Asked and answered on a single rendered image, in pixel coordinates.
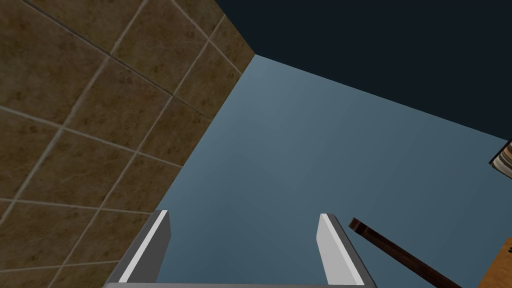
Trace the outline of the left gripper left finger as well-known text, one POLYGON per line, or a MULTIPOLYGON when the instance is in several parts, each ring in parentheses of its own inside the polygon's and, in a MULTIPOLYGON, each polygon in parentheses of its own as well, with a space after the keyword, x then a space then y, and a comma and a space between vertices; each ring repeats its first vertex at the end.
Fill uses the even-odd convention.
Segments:
POLYGON ((155 210, 106 280, 111 283, 155 283, 171 239, 167 210, 155 210))

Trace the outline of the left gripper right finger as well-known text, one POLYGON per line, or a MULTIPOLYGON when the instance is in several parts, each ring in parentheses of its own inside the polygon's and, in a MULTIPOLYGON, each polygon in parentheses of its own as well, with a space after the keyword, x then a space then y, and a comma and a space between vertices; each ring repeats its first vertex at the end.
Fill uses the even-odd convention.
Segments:
POLYGON ((316 243, 329 286, 376 286, 334 214, 320 214, 316 243))

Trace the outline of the dark brown wooden bar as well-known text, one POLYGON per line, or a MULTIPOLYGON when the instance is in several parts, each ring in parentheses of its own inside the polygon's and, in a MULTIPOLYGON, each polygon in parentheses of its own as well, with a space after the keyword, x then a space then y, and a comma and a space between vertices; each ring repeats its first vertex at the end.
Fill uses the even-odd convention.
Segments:
POLYGON ((403 248, 389 241, 380 233, 370 228, 360 220, 353 218, 348 225, 355 233, 382 250, 391 258, 420 276, 436 288, 462 288, 442 273, 436 271, 403 248))

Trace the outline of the light brown wooden furniture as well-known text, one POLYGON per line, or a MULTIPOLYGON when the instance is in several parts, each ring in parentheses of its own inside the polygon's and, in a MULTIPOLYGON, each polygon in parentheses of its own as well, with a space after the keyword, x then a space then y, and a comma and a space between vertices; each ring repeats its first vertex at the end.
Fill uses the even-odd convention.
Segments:
POLYGON ((500 248, 477 288, 512 288, 512 237, 500 248))

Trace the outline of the framed wall picture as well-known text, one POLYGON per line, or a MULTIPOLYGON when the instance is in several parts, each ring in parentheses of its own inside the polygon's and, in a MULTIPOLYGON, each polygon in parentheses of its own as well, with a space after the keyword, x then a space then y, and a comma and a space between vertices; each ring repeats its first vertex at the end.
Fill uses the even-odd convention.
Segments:
POLYGON ((512 179, 512 138, 496 153, 489 164, 501 174, 512 179))

